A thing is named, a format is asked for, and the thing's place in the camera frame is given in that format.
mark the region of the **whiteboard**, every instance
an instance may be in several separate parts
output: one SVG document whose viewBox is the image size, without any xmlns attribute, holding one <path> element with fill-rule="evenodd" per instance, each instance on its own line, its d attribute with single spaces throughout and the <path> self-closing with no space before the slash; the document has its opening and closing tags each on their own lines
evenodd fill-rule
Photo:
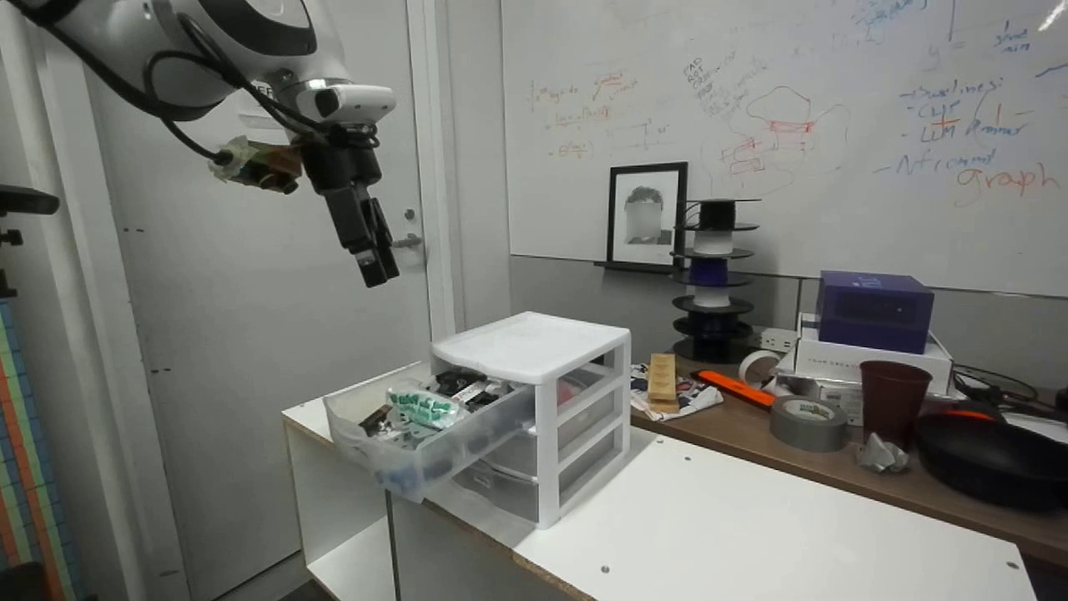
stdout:
<svg viewBox="0 0 1068 601">
<path fill-rule="evenodd" d="M 504 0 L 511 249 L 600 259 L 608 169 L 760 196 L 764 273 L 1068 293 L 1058 0 Z"/>
</svg>

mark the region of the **desk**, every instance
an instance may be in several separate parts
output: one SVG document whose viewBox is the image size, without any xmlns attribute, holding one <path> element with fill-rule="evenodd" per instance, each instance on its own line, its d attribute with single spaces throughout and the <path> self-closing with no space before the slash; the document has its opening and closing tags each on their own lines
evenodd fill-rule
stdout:
<svg viewBox="0 0 1068 601">
<path fill-rule="evenodd" d="M 768 429 L 768 409 L 734 396 L 701 413 L 691 413 L 683 421 L 657 425 L 634 413 L 634 425 L 699 445 L 699 447 L 724 449 L 754 464 L 800 475 L 852 495 L 899 503 L 939 520 L 985 531 L 992 537 L 1006 537 L 1017 543 L 1024 557 L 1068 566 L 1068 514 L 1064 510 L 1056 517 L 1039 517 L 1039 514 L 992 508 L 985 500 L 965 497 L 945 488 L 942 480 L 935 480 L 918 456 L 912 456 L 912 472 L 900 476 L 871 475 L 856 461 L 860 438 L 856 438 L 845 449 L 809 455 L 781 445 Z"/>
<path fill-rule="evenodd" d="M 476 572 L 492 566 L 480 554 L 504 554 L 570 596 L 1036 601 L 1014 543 L 646 429 L 631 429 L 631 461 L 610 484 L 535 531 L 457 484 L 427 503 L 390 500 L 401 510 L 388 517 L 367 475 L 338 464 L 319 402 L 290 407 L 286 425 L 311 572 L 345 601 L 395 601 L 390 557 L 414 601 L 522 596 L 496 584 L 515 577 Z M 422 524 L 385 528 L 397 514 Z"/>
</svg>

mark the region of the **picture frame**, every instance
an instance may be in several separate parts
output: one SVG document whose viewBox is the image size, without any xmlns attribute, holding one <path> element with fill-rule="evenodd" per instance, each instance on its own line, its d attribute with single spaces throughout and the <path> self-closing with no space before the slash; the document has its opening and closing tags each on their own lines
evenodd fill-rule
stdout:
<svg viewBox="0 0 1068 601">
<path fill-rule="evenodd" d="M 688 162 L 625 162 L 608 175 L 608 270 L 677 270 Z"/>
</svg>

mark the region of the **red cup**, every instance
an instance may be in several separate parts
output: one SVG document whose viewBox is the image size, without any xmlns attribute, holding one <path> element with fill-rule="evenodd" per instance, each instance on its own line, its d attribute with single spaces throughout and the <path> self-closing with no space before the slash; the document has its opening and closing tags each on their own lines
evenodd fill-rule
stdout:
<svg viewBox="0 0 1068 601">
<path fill-rule="evenodd" d="M 925 407 L 930 375 L 895 360 L 863 360 L 863 434 L 907 447 L 915 417 Z"/>
</svg>

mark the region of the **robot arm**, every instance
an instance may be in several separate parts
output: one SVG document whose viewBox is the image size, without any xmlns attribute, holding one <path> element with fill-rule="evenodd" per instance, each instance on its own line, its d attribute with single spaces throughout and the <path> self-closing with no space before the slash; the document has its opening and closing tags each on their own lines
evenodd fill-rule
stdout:
<svg viewBox="0 0 1068 601">
<path fill-rule="evenodd" d="M 390 231 L 371 183 L 377 120 L 395 89 L 349 82 L 316 0 L 10 0 L 62 41 L 134 108 L 215 162 L 215 175 L 294 189 L 301 162 L 326 201 L 342 242 L 367 288 L 397 277 Z M 233 141 L 207 149 L 176 123 L 246 89 L 280 126 L 286 146 Z"/>
</svg>

